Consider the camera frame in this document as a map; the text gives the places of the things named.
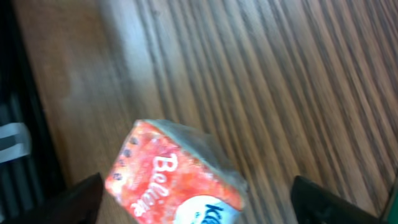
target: wooden table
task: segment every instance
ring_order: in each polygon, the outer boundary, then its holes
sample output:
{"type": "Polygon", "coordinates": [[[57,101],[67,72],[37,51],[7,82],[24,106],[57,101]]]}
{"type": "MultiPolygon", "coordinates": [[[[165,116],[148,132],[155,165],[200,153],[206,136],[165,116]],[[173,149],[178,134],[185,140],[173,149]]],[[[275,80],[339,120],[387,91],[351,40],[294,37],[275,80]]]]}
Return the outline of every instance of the wooden table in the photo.
{"type": "MultiPolygon", "coordinates": [[[[107,174],[135,119],[218,138],[241,223],[295,223],[301,174],[380,215],[398,166],[394,0],[14,0],[69,184],[107,174]]],[[[131,223],[109,196],[99,223],[131,223]]]]}

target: brown wooden tabletop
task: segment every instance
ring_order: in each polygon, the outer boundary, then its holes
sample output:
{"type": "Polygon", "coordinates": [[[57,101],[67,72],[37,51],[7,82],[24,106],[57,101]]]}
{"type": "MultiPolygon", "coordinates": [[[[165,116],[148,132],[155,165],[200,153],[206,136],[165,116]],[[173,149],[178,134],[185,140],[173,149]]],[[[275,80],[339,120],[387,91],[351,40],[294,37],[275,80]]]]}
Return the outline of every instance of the brown wooden tabletop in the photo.
{"type": "MultiPolygon", "coordinates": [[[[303,175],[380,215],[398,166],[394,0],[15,0],[67,182],[106,175],[135,119],[218,138],[241,223],[296,223],[303,175]]],[[[132,223],[104,196],[99,223],[132,223]]]]}

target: white label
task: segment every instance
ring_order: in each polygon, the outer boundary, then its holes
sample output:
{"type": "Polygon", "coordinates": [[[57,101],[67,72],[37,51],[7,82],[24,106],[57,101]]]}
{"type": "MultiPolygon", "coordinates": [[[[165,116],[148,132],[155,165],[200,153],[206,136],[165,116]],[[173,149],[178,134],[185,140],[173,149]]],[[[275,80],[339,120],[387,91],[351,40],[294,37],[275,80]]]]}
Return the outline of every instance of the white label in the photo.
{"type": "Polygon", "coordinates": [[[212,196],[196,196],[182,203],[174,224],[232,224],[239,211],[212,196]]]}

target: red and orange packaging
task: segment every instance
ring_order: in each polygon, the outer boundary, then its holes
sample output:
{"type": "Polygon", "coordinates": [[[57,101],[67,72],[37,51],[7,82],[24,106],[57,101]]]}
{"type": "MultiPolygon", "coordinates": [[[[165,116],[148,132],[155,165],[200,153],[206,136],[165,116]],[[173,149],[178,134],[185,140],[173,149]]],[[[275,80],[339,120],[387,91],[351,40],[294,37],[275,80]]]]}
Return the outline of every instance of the red and orange packaging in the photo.
{"type": "Polygon", "coordinates": [[[139,120],[105,180],[139,223],[234,223],[246,181],[208,134],[167,120],[139,120]]]}

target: candy wrapper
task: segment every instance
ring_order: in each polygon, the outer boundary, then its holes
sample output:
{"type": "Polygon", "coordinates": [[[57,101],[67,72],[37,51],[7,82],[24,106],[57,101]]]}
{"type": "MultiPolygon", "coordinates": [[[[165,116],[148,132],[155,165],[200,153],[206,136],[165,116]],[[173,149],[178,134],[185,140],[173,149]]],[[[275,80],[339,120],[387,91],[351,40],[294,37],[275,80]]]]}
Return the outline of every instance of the candy wrapper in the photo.
{"type": "Polygon", "coordinates": [[[232,224],[245,206],[247,183],[210,135],[139,120],[105,187],[141,224],[232,224]]]}

